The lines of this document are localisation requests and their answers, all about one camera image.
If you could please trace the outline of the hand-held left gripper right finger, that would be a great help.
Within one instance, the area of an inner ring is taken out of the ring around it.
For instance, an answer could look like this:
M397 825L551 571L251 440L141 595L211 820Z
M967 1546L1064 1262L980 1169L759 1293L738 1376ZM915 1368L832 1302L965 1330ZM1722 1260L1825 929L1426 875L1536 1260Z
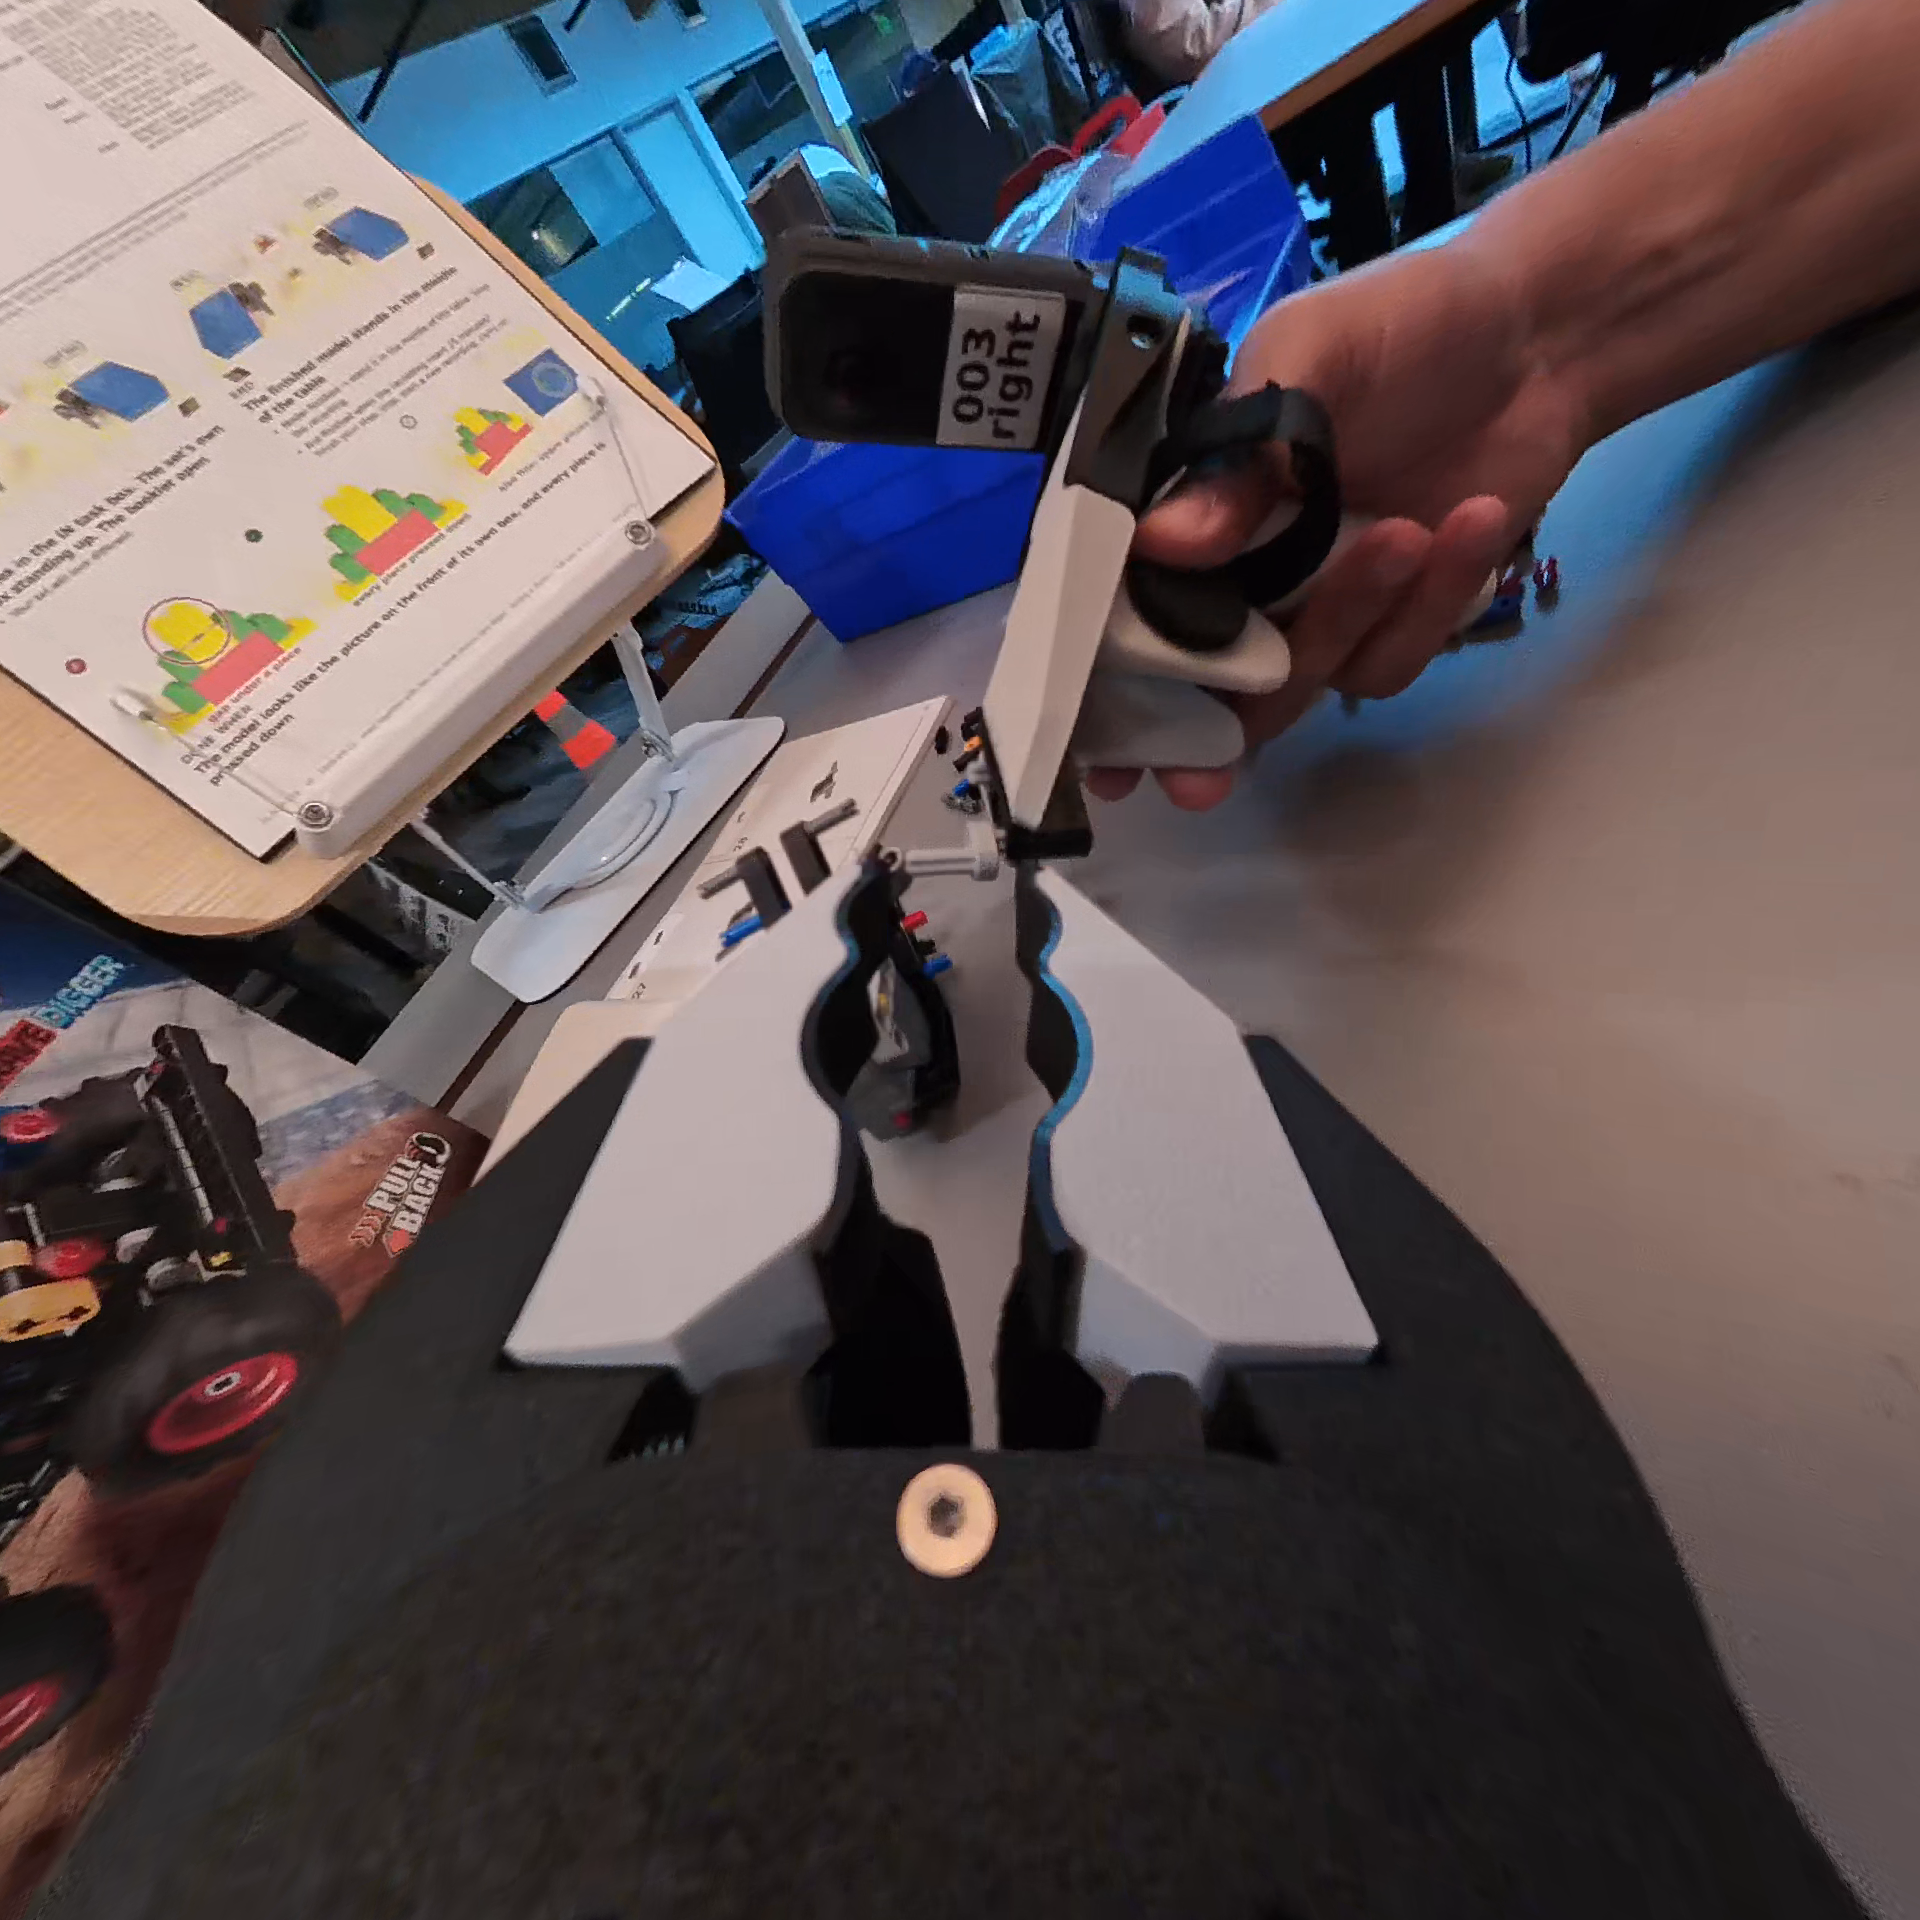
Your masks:
M1046 1095L999 1309L1001 1448L1088 1448L1140 1380L1206 1428L1246 1372L1358 1368L1377 1325L1252 1035L1054 869L1019 873Z

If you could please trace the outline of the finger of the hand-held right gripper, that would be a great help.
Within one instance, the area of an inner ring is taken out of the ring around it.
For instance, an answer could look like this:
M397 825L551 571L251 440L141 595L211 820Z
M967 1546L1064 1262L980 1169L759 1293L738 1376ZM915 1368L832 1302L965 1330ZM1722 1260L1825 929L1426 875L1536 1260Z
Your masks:
M1080 435L1067 435L1038 496L977 709L1005 866L1077 857L1092 847L1088 810L1074 780L1064 823L1043 822L1121 587L1137 514L1123 500L1070 477L1077 450Z

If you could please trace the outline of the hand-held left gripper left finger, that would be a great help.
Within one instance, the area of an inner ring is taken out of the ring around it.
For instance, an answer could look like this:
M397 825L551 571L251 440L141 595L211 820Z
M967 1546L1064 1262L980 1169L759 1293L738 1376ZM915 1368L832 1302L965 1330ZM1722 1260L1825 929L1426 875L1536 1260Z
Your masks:
M510 1361L657 1370L708 1428L762 1401L802 1444L971 1444L940 1260L882 1208L852 1113L899 932L892 872L848 866L640 1046Z

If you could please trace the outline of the grey black lego chassis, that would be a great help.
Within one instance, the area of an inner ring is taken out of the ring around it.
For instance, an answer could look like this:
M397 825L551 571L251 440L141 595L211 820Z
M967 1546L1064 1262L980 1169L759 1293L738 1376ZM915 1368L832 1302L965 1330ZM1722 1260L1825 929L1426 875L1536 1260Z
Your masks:
M846 1095L871 1140L907 1140L944 1116L962 1088L957 1038L941 975L949 958L934 940L925 910L907 906L910 875L890 881L886 945L868 981L873 1048Z

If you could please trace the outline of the lego instruction booklet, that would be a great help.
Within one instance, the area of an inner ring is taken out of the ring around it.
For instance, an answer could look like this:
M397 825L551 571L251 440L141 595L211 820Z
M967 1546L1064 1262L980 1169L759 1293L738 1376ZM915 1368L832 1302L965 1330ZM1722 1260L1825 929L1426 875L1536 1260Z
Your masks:
M694 996L759 929L747 883L732 875L738 862L766 853L786 899L797 903L808 883L782 850L782 832L808 823L828 872L861 857L883 835L951 717L953 701L944 694L786 739L722 818L692 880L606 998L670 1007Z

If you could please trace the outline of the person's right forearm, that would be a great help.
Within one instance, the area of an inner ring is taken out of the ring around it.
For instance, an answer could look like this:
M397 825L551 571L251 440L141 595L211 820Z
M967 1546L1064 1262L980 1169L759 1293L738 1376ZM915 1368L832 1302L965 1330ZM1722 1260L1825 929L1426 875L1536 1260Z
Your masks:
M1528 371L1601 438L1915 290L1915 107L1893 67L1755 95L1720 70L1511 197Z

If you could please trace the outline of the lego set box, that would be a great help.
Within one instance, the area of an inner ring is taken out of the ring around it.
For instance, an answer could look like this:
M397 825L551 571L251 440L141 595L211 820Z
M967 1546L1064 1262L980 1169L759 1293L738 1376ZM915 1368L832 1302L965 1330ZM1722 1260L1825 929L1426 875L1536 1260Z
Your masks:
M4 883L2 1752L165 1659L211 1498L485 1140Z

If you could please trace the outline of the person's right hand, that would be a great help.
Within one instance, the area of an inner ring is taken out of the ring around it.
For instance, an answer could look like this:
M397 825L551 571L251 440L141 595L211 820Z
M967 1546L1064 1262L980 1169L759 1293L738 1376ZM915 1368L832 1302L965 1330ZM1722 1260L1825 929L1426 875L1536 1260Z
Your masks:
M1571 472L1571 402L1531 334L1548 233L1513 192L1442 246L1284 299L1241 342L1226 393L1316 398L1358 524L1279 619L1284 685L1235 697L1243 756L1326 692L1403 692Z

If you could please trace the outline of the blue plastic bin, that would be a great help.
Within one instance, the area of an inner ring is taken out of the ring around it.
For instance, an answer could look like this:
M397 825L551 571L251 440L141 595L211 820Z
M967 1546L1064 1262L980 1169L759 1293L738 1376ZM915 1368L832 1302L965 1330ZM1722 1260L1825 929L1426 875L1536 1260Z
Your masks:
M1182 299L1235 353L1310 282L1305 216L1271 136L1239 117L1132 192ZM1032 451L791 440L726 512L839 642L1017 576L1046 460Z

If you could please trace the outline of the clear plastic bag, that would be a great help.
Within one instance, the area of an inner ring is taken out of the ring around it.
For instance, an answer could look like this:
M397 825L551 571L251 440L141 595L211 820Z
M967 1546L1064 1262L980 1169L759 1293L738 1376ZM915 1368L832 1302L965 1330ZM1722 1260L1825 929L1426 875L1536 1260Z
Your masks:
M1153 229L1134 192L1137 158L1100 148L1052 167L982 242L1029 257L1113 262Z

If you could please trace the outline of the wooden white document stand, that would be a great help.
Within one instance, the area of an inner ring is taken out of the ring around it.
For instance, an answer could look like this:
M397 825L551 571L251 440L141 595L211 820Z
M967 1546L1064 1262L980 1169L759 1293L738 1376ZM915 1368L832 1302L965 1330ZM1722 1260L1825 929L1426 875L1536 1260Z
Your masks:
M635 579L609 583L601 606L550 614L544 636L487 668L475 690L436 697L410 748L381 748L384 807L354 827L321 827L319 850L295 844L254 860L67 715L6 680L4 851L33 855L150 933L249 940L285 927L365 868L541 694L598 648L631 640L633 616L713 544L724 504L724 477L712 468L650 522L633 546L645 561Z

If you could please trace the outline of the grey background table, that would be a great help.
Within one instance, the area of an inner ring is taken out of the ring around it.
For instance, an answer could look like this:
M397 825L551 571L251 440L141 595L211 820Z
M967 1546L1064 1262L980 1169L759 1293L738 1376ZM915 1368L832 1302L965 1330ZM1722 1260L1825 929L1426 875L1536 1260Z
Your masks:
M1142 146L1137 183L1153 179L1187 151L1239 120L1279 131L1358 95L1389 62L1407 54L1449 55L1451 43L1473 38L1511 2L1282 2L1222 42L1212 59Z

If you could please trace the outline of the printed instruction sheet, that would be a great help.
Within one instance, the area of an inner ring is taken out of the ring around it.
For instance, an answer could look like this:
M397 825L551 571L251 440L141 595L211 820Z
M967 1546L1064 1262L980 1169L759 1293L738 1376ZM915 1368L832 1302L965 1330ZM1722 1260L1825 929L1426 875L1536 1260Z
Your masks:
M199 3L2 42L4 681L319 851L712 453Z

